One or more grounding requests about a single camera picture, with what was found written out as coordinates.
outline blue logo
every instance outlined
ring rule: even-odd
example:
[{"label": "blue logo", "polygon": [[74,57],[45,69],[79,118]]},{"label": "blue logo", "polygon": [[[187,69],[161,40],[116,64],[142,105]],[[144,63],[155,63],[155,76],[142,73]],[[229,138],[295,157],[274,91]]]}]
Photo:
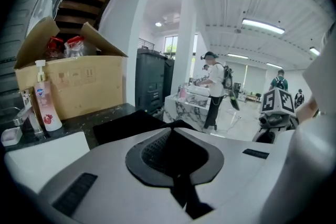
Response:
[{"label": "blue logo", "polygon": [[43,95],[43,93],[44,93],[44,89],[37,89],[37,94],[39,95],[39,96],[42,96]]}]

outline person in green shirt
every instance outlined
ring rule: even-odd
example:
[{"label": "person in green shirt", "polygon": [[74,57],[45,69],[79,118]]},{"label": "person in green shirt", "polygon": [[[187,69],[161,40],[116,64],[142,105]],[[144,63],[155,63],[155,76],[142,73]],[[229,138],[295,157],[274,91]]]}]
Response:
[{"label": "person in green shirt", "polygon": [[288,82],[283,77],[284,75],[285,75],[285,72],[282,69],[280,69],[278,71],[278,76],[272,80],[271,86],[269,87],[269,91],[273,88],[280,88],[285,91],[288,91]]}]

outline white pump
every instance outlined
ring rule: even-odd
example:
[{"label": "white pump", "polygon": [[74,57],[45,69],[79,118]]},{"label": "white pump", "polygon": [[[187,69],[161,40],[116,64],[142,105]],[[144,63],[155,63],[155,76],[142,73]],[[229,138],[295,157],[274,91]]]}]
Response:
[{"label": "white pump", "polygon": [[46,75],[43,72],[43,67],[46,66],[46,60],[37,60],[35,61],[35,64],[39,68],[39,72],[37,74],[37,82],[45,81]]}]

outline pink soap bottle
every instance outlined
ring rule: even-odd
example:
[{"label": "pink soap bottle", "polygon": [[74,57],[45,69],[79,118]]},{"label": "pink soap bottle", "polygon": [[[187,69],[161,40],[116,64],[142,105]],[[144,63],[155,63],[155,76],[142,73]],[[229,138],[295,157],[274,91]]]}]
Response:
[{"label": "pink soap bottle", "polygon": [[46,130],[55,131],[62,127],[62,123],[54,107],[51,96],[50,81],[46,80],[46,76],[43,72],[43,67],[46,65],[46,60],[38,60],[35,61],[35,63],[39,68],[37,83],[34,86],[38,106],[40,108]]}]

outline white ceiling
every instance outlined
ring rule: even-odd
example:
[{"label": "white ceiling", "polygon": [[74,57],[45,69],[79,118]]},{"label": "white ceiling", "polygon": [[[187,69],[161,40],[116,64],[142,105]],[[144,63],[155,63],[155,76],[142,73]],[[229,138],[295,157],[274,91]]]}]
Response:
[{"label": "white ceiling", "polygon": [[[329,0],[196,0],[198,19],[204,28],[208,49],[249,57],[247,62],[271,62],[285,69],[306,68],[320,48],[323,33],[335,20]],[[181,0],[150,0],[146,16],[180,12]],[[242,26],[243,18],[270,23],[285,29],[283,35]]]}]

